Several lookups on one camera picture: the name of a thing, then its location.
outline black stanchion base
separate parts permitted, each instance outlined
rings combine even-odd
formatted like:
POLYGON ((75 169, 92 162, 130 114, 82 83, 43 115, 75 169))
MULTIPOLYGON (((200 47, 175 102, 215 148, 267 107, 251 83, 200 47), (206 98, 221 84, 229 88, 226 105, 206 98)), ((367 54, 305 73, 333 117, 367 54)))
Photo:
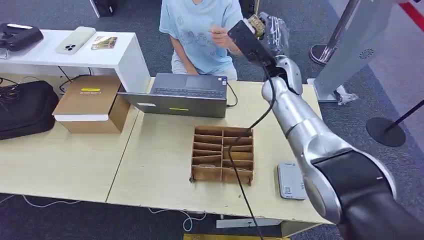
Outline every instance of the black stanchion base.
POLYGON ((395 126, 391 130, 384 132, 392 123, 394 123, 392 120, 383 117, 373 117, 366 122, 366 130, 378 143, 392 148, 400 147, 407 139, 404 130, 400 126, 395 126))

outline cardboard divider tray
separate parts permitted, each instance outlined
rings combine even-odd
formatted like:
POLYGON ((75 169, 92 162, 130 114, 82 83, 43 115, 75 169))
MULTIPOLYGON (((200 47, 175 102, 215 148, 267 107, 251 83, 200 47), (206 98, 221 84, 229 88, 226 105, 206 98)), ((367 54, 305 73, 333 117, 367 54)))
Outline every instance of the cardboard divider tray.
POLYGON ((240 181, 249 186, 253 181, 253 131, 241 127, 196 126, 191 154, 190 181, 237 183, 234 165, 240 181), (237 137, 242 136, 235 144, 237 137))

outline laptop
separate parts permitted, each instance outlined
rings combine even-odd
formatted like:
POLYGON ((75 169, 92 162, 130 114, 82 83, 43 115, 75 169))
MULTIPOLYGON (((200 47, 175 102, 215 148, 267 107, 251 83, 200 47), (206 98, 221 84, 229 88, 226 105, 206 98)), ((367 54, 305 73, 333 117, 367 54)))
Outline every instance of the laptop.
POLYGON ((148 114, 224 118, 227 77, 158 73, 150 93, 118 94, 148 114))

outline white shorts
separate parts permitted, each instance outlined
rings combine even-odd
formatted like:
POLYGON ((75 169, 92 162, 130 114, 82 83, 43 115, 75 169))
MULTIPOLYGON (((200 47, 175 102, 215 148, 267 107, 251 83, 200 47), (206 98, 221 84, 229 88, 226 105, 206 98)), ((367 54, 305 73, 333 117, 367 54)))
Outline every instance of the white shorts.
MULTIPOLYGON (((177 55, 175 51, 173 51, 172 54, 172 73, 173 74, 187 74, 186 67, 184 66, 183 62, 181 61, 180 57, 177 55)), ((237 81, 237 71, 234 68, 234 65, 231 64, 228 66, 227 69, 221 72, 216 72, 212 74, 214 76, 226 76, 228 80, 236 80, 237 81)))

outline white cable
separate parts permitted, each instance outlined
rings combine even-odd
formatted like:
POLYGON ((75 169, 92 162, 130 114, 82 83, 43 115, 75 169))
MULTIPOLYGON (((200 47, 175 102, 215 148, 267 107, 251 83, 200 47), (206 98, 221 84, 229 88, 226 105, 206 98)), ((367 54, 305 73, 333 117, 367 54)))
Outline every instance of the white cable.
MULTIPOLYGON (((158 211, 152 211, 149 207, 147 208, 152 214, 158 214, 158 213, 162 213, 162 212, 166 212, 166 211, 174 211, 174 210, 171 210, 171 209, 163 209, 163 210, 158 210, 158 211)), ((179 211, 180 213, 183 213, 183 214, 185 214, 186 216, 187 216, 187 218, 182 222, 182 228, 184 229, 184 231, 186 231, 186 232, 190 232, 191 230, 192 230, 192 228, 193 228, 193 220, 196 220, 196 221, 202 221, 203 219, 205 219, 206 218, 206 215, 207 215, 207 213, 206 212, 204 212, 204 216, 202 217, 202 218, 195 218, 195 217, 191 217, 187 212, 185 212, 185 211, 182 211, 182 210, 177 210, 177 211, 179 211), (187 229, 186 228, 186 222, 187 221, 190 221, 190 228, 189 229, 187 229)))
POLYGON ((27 204, 29 204, 29 205, 31 205, 33 207, 36 207, 36 208, 41 208, 41 209, 47 208, 48 206, 51 206, 53 204, 76 204, 76 203, 81 202, 80 200, 79 201, 55 201, 55 202, 49 203, 47 205, 40 206, 40 205, 35 205, 35 204, 30 203, 30 201, 28 201, 28 199, 27 199, 27 197, 25 195, 22 195, 22 197, 23 197, 23 199, 25 200, 25 202, 27 204))
POLYGON ((10 196, 8 196, 8 197, 6 197, 5 199, 3 199, 3 200, 1 200, 1 201, 0 201, 0 204, 2 204, 4 201, 6 201, 6 200, 8 200, 8 199, 13 198, 14 196, 15 196, 15 194, 10 195, 10 196))
POLYGON ((22 78, 22 80, 19 81, 19 83, 21 83, 23 80, 28 79, 28 78, 37 79, 38 81, 40 81, 40 79, 36 78, 35 76, 24 76, 22 78))

